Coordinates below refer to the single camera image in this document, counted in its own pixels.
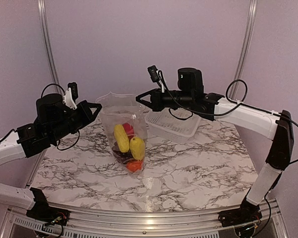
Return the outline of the yellow fake lemon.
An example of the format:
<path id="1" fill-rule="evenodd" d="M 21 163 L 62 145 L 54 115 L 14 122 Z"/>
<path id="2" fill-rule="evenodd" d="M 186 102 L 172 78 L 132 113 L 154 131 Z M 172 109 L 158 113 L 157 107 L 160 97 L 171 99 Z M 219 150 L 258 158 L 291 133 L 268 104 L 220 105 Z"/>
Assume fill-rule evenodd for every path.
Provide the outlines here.
<path id="1" fill-rule="evenodd" d="M 135 160 L 142 160 L 145 157 L 145 142 L 139 137 L 133 137 L 130 141 L 130 150 Z"/>

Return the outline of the dark red fake grapes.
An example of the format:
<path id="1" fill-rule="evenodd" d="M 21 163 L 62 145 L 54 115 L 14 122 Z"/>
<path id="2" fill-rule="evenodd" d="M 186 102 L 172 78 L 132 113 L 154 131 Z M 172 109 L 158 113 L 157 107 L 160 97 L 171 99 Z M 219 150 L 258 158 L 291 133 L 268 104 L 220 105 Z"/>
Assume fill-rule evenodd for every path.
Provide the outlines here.
<path id="1" fill-rule="evenodd" d="M 115 142 L 114 146 L 112 147 L 112 153 L 116 160 L 122 165 L 127 165 L 129 162 L 135 161 L 130 151 L 125 153 L 120 151 L 117 142 Z"/>

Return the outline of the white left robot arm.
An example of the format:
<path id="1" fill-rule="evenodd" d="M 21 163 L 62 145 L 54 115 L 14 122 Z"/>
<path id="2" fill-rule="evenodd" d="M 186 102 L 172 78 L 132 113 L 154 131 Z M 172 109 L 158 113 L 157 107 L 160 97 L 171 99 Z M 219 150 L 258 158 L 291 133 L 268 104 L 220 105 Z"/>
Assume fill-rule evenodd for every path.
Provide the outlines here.
<path id="1" fill-rule="evenodd" d="M 76 104 L 76 95 L 68 90 L 62 96 L 47 94 L 36 101 L 34 123 L 12 129 L 0 139 L 0 166 L 41 154 L 69 134 L 75 134 L 94 122 L 101 104 L 86 100 Z M 66 210 L 51 207 L 42 190 L 17 188 L 0 183 L 0 203 L 26 210 L 26 215 L 49 225 L 65 225 Z"/>

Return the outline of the clear zip top bag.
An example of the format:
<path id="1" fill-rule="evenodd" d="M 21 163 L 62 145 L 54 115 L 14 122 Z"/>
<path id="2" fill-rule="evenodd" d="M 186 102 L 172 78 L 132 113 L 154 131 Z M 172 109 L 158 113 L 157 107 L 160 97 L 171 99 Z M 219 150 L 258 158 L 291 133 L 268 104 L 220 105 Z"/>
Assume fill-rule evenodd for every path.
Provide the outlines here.
<path id="1" fill-rule="evenodd" d="M 148 138 L 145 107 L 134 94 L 109 92 L 96 102 L 102 105 L 98 116 L 116 161 L 130 173 L 140 172 Z"/>

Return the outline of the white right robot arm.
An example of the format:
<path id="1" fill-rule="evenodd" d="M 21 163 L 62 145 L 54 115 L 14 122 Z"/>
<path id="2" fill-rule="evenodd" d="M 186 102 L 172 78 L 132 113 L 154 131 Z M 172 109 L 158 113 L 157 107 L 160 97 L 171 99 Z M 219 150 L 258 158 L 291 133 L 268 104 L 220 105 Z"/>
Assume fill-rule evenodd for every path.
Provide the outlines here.
<path id="1" fill-rule="evenodd" d="M 151 80 L 158 88 L 142 93 L 136 101 L 154 112 L 183 108 L 211 121 L 219 120 L 257 132 L 272 140 L 269 154 L 258 178 L 239 208 L 219 212 L 223 227 L 236 226 L 262 217 L 259 204 L 278 183 L 290 165 L 294 146 L 291 114 L 275 113 L 233 101 L 217 93 L 205 93 L 202 72 L 186 67 L 178 70 L 178 90 L 169 90 L 162 71 L 148 67 Z"/>

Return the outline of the yellow fake corn cob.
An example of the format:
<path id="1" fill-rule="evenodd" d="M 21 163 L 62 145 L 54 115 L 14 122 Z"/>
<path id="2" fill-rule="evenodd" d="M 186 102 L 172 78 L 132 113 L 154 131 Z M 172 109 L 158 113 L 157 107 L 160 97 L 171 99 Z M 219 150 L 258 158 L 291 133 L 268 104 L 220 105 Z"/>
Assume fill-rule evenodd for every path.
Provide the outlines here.
<path id="1" fill-rule="evenodd" d="M 114 126 L 114 137 L 116 139 L 119 150 L 122 153 L 127 153 L 130 150 L 129 138 L 121 124 Z"/>

